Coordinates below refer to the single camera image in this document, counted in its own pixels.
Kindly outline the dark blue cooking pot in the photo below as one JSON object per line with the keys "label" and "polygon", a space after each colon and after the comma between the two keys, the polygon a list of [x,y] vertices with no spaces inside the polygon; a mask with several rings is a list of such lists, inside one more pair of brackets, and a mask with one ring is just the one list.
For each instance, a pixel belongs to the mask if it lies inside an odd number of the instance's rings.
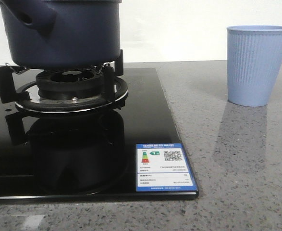
{"label": "dark blue cooking pot", "polygon": [[12,60],[74,69],[120,56],[118,0],[0,0]]}

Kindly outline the blue white energy label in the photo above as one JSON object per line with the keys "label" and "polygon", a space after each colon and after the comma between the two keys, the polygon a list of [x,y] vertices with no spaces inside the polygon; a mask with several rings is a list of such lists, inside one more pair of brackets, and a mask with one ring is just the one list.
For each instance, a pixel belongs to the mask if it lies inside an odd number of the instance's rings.
{"label": "blue white energy label", "polygon": [[135,157],[136,191],[198,191],[182,144],[137,144]]}

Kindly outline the black round gas burner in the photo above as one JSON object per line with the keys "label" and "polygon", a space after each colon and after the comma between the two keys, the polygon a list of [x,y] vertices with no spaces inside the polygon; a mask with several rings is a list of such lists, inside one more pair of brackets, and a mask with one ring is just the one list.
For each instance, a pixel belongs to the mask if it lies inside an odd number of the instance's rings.
{"label": "black round gas burner", "polygon": [[68,72],[43,71],[36,76],[40,97],[51,100],[70,100],[98,95],[102,91],[103,74],[90,70]]}

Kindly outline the black pot support grate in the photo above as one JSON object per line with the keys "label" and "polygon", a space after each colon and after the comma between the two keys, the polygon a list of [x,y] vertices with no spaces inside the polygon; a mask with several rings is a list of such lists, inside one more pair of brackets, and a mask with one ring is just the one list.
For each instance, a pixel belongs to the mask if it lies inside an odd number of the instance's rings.
{"label": "black pot support grate", "polygon": [[0,66],[0,99],[2,103],[14,102],[19,110],[38,114],[70,114],[99,110],[101,108],[121,108],[125,105],[128,96],[127,83],[120,77],[123,75],[123,54],[114,61],[114,66],[109,62],[96,66],[77,69],[48,70],[52,72],[68,72],[73,70],[90,70],[95,74],[103,74],[103,85],[100,94],[79,99],[51,100],[40,97],[36,79],[20,88],[16,88],[13,75],[21,75],[28,68],[5,64]]}

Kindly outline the light blue ribbed cup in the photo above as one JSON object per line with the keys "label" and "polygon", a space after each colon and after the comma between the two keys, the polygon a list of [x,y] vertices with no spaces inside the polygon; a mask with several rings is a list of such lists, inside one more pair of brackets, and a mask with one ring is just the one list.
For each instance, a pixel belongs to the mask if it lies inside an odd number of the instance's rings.
{"label": "light blue ribbed cup", "polygon": [[227,27],[228,101],[267,105],[281,64],[282,26]]}

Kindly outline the black glass gas stove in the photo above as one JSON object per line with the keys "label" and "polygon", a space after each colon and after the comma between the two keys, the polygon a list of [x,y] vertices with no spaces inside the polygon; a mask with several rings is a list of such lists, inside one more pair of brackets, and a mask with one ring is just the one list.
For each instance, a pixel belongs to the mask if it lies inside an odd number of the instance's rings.
{"label": "black glass gas stove", "polygon": [[136,191],[136,145],[182,143],[156,70],[123,78],[120,110],[37,115],[0,100],[0,204],[198,197],[199,189]]}

